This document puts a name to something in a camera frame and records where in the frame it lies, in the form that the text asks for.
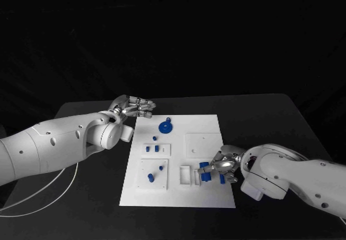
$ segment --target metal robot hand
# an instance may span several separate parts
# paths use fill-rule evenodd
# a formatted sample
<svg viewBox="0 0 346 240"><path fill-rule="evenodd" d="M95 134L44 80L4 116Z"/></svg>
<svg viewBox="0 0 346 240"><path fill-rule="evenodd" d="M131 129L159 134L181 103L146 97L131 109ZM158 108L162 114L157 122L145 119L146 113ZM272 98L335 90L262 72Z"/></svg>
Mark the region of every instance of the metal robot hand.
<svg viewBox="0 0 346 240"><path fill-rule="evenodd" d="M119 115L122 122L126 117L151 118L151 110L157 105L152 101L138 98L135 96L120 95L112 101L108 110Z"/></svg>
<svg viewBox="0 0 346 240"><path fill-rule="evenodd" d="M210 161L210 164L197 169L197 173L203 174L217 171L219 174L224 176L224 179L230 184L236 183L237 178L234 177L234 171L240 165L240 155L243 152L244 150L242 148L231 145L223 145Z"/></svg>

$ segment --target black background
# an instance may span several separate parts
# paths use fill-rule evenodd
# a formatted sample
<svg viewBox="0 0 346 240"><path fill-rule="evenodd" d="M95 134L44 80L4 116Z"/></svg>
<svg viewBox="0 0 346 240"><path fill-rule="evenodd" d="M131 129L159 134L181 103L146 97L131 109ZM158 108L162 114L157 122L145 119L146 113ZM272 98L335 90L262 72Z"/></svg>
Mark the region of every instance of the black background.
<svg viewBox="0 0 346 240"><path fill-rule="evenodd" d="M344 20L341 1L1 2L5 132L120 94L283 93L344 163Z"/></svg>

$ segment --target dark table surface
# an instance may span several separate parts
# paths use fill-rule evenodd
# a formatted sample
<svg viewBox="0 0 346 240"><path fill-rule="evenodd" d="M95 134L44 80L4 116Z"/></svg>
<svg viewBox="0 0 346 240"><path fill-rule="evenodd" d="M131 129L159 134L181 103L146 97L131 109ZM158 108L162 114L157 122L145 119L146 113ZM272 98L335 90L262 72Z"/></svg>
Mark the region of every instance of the dark table surface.
<svg viewBox="0 0 346 240"><path fill-rule="evenodd" d="M283 94L154 99L155 115L216 114L223 144L249 149L273 143L308 158L331 160L311 128ZM69 102L56 118L105 110L110 101ZM135 118L125 124L135 125ZM344 238L346 226L288 191L282 200L256 202L231 185L236 208L119 206L131 143L79 163L74 182L57 202L37 213L0 217L0 239L324 239ZM51 186L27 202L2 211L22 214L44 206L64 190L70 166ZM7 204L28 196L57 172L18 180Z"/></svg>

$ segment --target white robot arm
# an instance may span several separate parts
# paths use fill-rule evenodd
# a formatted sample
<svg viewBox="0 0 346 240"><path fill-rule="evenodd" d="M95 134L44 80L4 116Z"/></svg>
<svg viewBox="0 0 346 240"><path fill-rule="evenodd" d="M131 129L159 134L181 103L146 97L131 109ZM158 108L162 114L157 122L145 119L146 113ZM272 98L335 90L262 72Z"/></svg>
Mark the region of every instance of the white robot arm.
<svg viewBox="0 0 346 240"><path fill-rule="evenodd" d="M129 142L126 117L151 118L152 101L122 95L108 110L51 119L0 139L0 186L25 176L61 170L90 154Z"/></svg>
<svg viewBox="0 0 346 240"><path fill-rule="evenodd" d="M210 165L197 172L219 171L234 183L237 168L244 178L240 190L256 201L263 194L282 199L291 189L309 206L346 218L346 166L319 159L308 160L275 144L256 146L247 151L224 145Z"/></svg>

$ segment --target small blue part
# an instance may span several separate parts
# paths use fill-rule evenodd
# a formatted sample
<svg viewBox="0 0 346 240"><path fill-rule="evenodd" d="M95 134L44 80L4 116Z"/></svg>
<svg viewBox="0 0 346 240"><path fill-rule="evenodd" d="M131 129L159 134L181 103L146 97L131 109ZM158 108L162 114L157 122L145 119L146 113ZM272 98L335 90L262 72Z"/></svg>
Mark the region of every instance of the small blue part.
<svg viewBox="0 0 346 240"><path fill-rule="evenodd" d="M224 184L224 183L226 183L226 182L224 182L224 176L223 176L223 174L219 175L219 183L220 183L220 184Z"/></svg>
<svg viewBox="0 0 346 240"><path fill-rule="evenodd" d="M171 132L172 125L171 125L171 119L167 117L165 121L159 123L158 130L162 134L168 134Z"/></svg>
<svg viewBox="0 0 346 240"><path fill-rule="evenodd" d="M151 174L151 173L146 175L146 178L148 178L148 181L149 181L149 182L152 182L152 181L154 181L154 176L152 176L152 174Z"/></svg>
<svg viewBox="0 0 346 240"><path fill-rule="evenodd" d="M207 161L203 161L198 163L198 168L203 168L208 165ZM211 174L208 172L204 172L200 174L200 179L203 182L211 181Z"/></svg>

